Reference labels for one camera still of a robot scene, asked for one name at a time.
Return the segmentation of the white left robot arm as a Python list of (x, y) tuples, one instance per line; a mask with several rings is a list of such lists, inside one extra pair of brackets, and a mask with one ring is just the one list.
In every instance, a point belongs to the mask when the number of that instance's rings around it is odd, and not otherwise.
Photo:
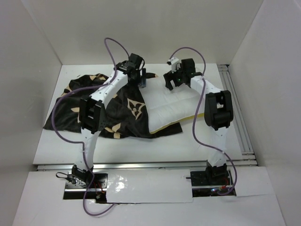
[(80, 155), (75, 161), (71, 174), (83, 188), (93, 182), (93, 156), (97, 138), (106, 127), (106, 108), (113, 96), (128, 82), (139, 84), (142, 73), (140, 67), (145, 64), (144, 59), (132, 53), (128, 60), (118, 63), (111, 76), (103, 85), (79, 103), (79, 120), (83, 145)]

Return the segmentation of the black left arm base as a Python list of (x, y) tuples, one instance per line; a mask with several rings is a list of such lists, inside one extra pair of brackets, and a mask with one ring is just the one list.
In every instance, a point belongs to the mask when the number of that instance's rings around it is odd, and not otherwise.
[(71, 169), (71, 173), (57, 172), (55, 176), (67, 181), (67, 185), (74, 188), (96, 189), (104, 192), (107, 188), (107, 173), (93, 172), (92, 169), (80, 170), (76, 165)]

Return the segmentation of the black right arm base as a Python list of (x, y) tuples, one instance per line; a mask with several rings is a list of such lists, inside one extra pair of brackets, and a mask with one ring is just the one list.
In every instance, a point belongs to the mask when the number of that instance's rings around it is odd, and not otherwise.
[(227, 193), (233, 186), (232, 174), (229, 170), (212, 169), (193, 170), (186, 177), (191, 182), (192, 197), (215, 197)]

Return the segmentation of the black floral plush pillowcase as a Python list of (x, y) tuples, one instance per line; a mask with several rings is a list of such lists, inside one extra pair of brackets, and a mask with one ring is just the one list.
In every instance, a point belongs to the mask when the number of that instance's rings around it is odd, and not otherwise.
[[(53, 130), (55, 126), (58, 131), (80, 132), (79, 103), (82, 98), (88, 97), (94, 92), (82, 90), (76, 94), (66, 97), (69, 92), (103, 84), (108, 77), (104, 74), (83, 75), (71, 80), (62, 93), (63, 101), (51, 112), (55, 117), (52, 122), (49, 117), (44, 129)], [(142, 94), (137, 86), (127, 85), (113, 96), (106, 108), (107, 125), (101, 131), (100, 136), (105, 138), (138, 137), (153, 139), (182, 133), (180, 123), (172, 124), (157, 133), (149, 132), (148, 112)]]

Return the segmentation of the white pillow yellow edge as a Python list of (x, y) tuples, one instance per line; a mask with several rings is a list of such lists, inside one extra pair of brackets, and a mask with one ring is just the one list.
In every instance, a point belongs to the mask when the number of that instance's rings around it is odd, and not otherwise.
[(200, 94), (186, 85), (169, 90), (163, 77), (150, 78), (141, 89), (151, 134), (195, 115)]

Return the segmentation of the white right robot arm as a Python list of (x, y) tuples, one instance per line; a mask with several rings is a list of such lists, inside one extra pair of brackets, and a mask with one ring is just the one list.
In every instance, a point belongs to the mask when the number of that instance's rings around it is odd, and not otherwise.
[(201, 95), (195, 115), (204, 104), (204, 119), (211, 130), (212, 143), (203, 146), (214, 150), (206, 161), (205, 179), (209, 184), (216, 185), (228, 175), (224, 143), (225, 135), (234, 118), (231, 93), (217, 88), (205, 79), (203, 74), (196, 70), (192, 58), (179, 60), (172, 57), (167, 64), (171, 66), (171, 71), (164, 74), (166, 88), (173, 90), (174, 87), (185, 84)]

